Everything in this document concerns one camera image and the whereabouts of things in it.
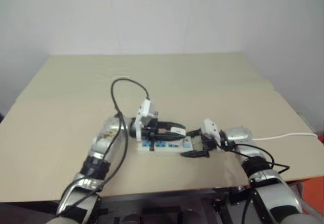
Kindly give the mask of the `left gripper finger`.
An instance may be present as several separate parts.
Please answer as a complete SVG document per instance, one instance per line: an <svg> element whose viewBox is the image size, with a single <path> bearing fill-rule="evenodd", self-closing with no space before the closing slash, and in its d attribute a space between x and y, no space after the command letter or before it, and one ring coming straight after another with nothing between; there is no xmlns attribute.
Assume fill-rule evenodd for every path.
<svg viewBox="0 0 324 224"><path fill-rule="evenodd" d="M157 124L157 127L159 129L166 129L166 130L171 130L172 127L186 129L185 126L183 126L183 125L181 125L179 123L163 122L163 121L159 121L158 124Z"/></svg>
<svg viewBox="0 0 324 224"><path fill-rule="evenodd" d="M157 134L157 141L177 141L185 138L185 135L177 134L177 133L165 133L165 134Z"/></svg>

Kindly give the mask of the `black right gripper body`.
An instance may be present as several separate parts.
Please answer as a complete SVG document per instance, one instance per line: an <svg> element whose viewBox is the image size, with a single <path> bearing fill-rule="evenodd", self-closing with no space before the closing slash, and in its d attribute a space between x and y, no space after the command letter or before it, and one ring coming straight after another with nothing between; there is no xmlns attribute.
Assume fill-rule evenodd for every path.
<svg viewBox="0 0 324 224"><path fill-rule="evenodd" d="M207 138L201 132L199 133L199 137L202 151L212 151L217 148L217 142L214 138Z"/></svg>

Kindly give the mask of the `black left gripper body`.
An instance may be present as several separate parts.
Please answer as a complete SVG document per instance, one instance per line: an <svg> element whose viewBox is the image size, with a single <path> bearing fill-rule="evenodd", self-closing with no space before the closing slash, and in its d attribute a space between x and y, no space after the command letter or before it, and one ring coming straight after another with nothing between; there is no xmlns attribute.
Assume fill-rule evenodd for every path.
<svg viewBox="0 0 324 224"><path fill-rule="evenodd" d="M149 147L149 151L154 151L154 144L157 141L162 141L158 130L158 119L152 119L141 129L142 143L145 143Z"/></svg>

